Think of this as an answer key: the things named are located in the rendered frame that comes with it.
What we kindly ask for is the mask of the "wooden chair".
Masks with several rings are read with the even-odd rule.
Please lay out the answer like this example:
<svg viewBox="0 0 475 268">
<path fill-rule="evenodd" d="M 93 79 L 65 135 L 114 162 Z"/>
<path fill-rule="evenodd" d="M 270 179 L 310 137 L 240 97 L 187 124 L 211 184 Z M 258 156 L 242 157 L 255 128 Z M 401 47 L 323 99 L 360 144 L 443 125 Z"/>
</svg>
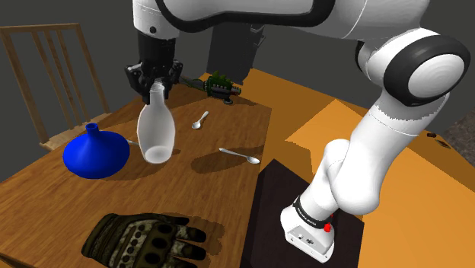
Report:
<svg viewBox="0 0 475 268">
<path fill-rule="evenodd" d="M 95 91 L 104 110 L 102 114 L 94 118 L 90 117 L 78 89 L 77 79 L 62 34 L 64 30 L 73 30 L 75 32 L 84 55 L 84 60 L 91 74 Z M 47 134 L 11 38 L 12 34 L 18 33 L 29 33 L 33 38 L 37 52 L 53 86 L 62 114 L 68 125 L 68 129 L 60 134 L 54 136 Z M 40 140 L 40 147 L 51 152 L 75 138 L 86 124 L 97 123 L 111 114 L 80 24 L 1 26 L 0 38 L 2 39 L 6 55 L 32 120 L 33 127 Z"/>
</svg>

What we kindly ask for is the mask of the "small silver spoon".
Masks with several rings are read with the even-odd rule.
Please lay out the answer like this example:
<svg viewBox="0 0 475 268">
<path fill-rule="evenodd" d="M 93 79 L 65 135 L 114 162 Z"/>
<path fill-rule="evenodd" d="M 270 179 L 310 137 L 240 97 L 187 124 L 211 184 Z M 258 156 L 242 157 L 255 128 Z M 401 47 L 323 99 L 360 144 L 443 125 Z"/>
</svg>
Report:
<svg viewBox="0 0 475 268">
<path fill-rule="evenodd" d="M 209 112 L 208 111 L 205 111 L 203 113 L 203 115 L 196 121 L 192 124 L 192 128 L 193 129 L 199 129 L 202 125 L 202 121 L 209 115 Z"/>
</svg>

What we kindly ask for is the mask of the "white translucent bottle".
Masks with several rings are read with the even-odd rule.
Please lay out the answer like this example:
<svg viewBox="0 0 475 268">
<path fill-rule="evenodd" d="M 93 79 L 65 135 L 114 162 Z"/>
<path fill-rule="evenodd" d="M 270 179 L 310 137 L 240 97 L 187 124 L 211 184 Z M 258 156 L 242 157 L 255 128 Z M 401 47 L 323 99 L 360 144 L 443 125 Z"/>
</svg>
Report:
<svg viewBox="0 0 475 268">
<path fill-rule="evenodd" d="M 155 82 L 138 118 L 137 137 L 143 158 L 151 164 L 162 164 L 172 156 L 175 123 L 164 102 L 165 87 Z"/>
</svg>

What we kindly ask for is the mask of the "camouflage tactical glove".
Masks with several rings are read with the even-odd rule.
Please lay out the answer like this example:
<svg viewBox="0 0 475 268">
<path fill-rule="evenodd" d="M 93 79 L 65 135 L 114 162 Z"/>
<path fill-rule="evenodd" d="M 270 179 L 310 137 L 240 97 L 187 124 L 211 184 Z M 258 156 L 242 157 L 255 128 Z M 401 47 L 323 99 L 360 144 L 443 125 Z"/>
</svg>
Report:
<svg viewBox="0 0 475 268">
<path fill-rule="evenodd" d="M 95 225 L 81 254 L 106 268 L 197 268 L 188 260 L 206 258 L 206 250 L 195 245 L 206 240 L 206 233 L 189 221 L 157 213 L 110 213 Z"/>
</svg>

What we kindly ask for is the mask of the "dark robot stand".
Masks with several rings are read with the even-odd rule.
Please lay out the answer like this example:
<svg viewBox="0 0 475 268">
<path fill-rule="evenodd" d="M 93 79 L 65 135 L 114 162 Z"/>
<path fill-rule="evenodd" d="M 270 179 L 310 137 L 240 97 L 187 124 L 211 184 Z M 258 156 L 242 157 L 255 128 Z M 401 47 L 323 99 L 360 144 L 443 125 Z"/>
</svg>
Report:
<svg viewBox="0 0 475 268">
<path fill-rule="evenodd" d="M 259 173 L 240 268 L 358 268 L 364 222 L 341 210 L 334 213 L 335 248 L 326 263 L 285 240 L 281 211 L 307 186 L 277 160 Z"/>
</svg>

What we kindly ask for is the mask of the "long silver spoon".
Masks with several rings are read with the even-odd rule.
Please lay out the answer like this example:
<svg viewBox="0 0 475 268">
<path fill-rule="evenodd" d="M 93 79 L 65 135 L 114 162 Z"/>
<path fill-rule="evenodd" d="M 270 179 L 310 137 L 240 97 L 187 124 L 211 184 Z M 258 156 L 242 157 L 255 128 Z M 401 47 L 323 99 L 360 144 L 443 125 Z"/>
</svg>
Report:
<svg viewBox="0 0 475 268">
<path fill-rule="evenodd" d="M 255 158 L 255 157 L 252 157 L 252 156 L 249 156 L 249 155 L 242 155 L 240 153 L 237 153 L 237 152 L 233 152 L 233 151 L 230 151 L 230 150 L 227 150 L 225 148 L 219 148 L 218 149 L 220 152 L 224 152 L 226 154 L 230 154 L 230 155 L 237 155 L 237 156 L 240 156 L 240 157 L 243 157 L 247 160 L 247 162 L 251 163 L 251 164 L 259 164 L 260 163 L 260 160 Z"/>
</svg>

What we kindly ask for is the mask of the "blue round vase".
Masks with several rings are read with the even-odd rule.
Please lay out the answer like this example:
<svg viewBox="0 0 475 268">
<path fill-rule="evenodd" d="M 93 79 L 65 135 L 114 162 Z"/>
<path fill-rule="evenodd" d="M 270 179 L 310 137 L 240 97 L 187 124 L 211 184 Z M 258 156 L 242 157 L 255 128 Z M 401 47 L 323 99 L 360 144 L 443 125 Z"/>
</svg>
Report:
<svg viewBox="0 0 475 268">
<path fill-rule="evenodd" d="M 70 141 L 64 149 L 64 165 L 86 179 L 103 179 L 120 171 L 129 159 L 129 143 L 120 134 L 99 130 L 96 123 L 85 126 L 86 133 Z"/>
</svg>

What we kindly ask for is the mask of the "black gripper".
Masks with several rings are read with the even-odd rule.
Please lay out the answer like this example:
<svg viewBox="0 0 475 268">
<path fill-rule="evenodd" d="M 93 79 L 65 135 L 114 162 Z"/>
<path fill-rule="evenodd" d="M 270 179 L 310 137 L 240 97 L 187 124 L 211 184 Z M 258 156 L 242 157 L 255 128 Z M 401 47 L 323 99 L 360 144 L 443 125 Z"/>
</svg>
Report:
<svg viewBox="0 0 475 268">
<path fill-rule="evenodd" d="M 152 74 L 155 67 L 156 78 L 162 78 L 164 98 L 169 98 L 173 85 L 178 84 L 183 63 L 174 60 L 176 39 L 162 40 L 138 32 L 139 63 L 125 67 L 130 87 L 137 92 L 144 104 L 150 104 L 150 90 L 154 83 Z"/>
</svg>

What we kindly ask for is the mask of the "green toy dinosaur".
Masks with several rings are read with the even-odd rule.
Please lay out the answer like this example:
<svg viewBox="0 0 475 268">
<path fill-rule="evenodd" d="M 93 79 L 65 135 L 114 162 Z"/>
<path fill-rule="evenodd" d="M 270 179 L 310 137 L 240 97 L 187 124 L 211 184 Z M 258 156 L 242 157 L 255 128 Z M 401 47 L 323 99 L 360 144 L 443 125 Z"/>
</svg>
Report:
<svg viewBox="0 0 475 268">
<path fill-rule="evenodd" d="M 206 80 L 181 76 L 179 82 L 205 92 L 208 97 L 221 99 L 227 105 L 233 104 L 231 96 L 241 94 L 241 89 L 226 75 L 220 75 L 219 71 L 215 71 Z"/>
</svg>

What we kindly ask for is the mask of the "wooden table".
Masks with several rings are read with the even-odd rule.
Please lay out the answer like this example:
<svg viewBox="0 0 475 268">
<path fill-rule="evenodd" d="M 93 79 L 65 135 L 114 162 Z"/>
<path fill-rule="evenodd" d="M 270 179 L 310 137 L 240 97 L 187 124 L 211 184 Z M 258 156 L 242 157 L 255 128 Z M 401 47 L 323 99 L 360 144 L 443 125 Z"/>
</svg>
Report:
<svg viewBox="0 0 475 268">
<path fill-rule="evenodd" d="M 61 148 L 35 161 L 0 183 L 0 254 L 36 268 L 100 268 L 81 247 L 104 215 L 158 212 L 187 216 L 207 234 L 199 268 L 239 268 L 260 166 L 218 149 L 262 155 L 271 114 L 263 94 L 257 70 L 232 105 L 176 86 L 174 153 L 163 164 L 132 147 L 120 172 L 86 180 L 65 168 Z"/>
</svg>

